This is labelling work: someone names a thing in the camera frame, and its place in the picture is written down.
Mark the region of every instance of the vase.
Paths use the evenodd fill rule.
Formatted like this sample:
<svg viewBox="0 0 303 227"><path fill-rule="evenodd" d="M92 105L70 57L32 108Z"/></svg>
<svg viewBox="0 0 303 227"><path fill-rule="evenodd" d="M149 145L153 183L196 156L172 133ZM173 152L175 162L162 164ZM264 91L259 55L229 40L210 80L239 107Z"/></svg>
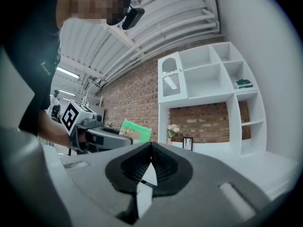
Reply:
<svg viewBox="0 0 303 227"><path fill-rule="evenodd" d="M167 138L166 144L172 146L171 138Z"/></svg>

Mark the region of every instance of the white flowers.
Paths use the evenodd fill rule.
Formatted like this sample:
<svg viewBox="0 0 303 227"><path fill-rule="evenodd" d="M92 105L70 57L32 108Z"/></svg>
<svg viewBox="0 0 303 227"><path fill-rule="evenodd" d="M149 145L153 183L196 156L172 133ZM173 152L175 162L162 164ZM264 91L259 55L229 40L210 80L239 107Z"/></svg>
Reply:
<svg viewBox="0 0 303 227"><path fill-rule="evenodd" d="M167 131L168 131L168 138L171 138L173 137L176 133L179 133L180 132L180 128L175 125L175 124L170 124L168 127L167 127Z"/></svg>

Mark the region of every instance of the green book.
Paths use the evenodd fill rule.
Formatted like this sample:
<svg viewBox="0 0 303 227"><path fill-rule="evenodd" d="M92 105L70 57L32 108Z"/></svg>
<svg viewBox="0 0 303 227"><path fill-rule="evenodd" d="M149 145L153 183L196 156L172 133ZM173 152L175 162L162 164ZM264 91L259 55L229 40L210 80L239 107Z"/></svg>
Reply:
<svg viewBox="0 0 303 227"><path fill-rule="evenodd" d="M133 144L135 144L139 142L149 142L152 135L152 131L151 129L125 120L122 124L119 134L132 138Z"/></svg>

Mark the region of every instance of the white ceiling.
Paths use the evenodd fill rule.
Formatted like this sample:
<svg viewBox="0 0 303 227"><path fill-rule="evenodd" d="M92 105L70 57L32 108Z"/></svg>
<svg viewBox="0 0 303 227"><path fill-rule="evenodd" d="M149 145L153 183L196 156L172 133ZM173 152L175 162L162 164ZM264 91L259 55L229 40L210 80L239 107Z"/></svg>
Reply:
<svg viewBox="0 0 303 227"><path fill-rule="evenodd" d="M59 66L80 78L56 71L52 91L62 89L81 100L87 91L96 93L107 81L156 55L161 48L219 32L215 0L143 0L138 7L144 8L145 14L127 31L119 25L92 25L77 19L65 22ZM58 97L75 99L62 93Z"/></svg>

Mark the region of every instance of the black picture frame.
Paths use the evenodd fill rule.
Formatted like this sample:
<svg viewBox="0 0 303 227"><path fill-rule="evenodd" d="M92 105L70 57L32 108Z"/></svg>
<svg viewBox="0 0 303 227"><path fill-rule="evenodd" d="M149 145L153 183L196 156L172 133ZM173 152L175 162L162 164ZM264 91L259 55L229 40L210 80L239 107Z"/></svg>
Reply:
<svg viewBox="0 0 303 227"><path fill-rule="evenodd" d="M193 151L193 137L183 137L183 149Z"/></svg>

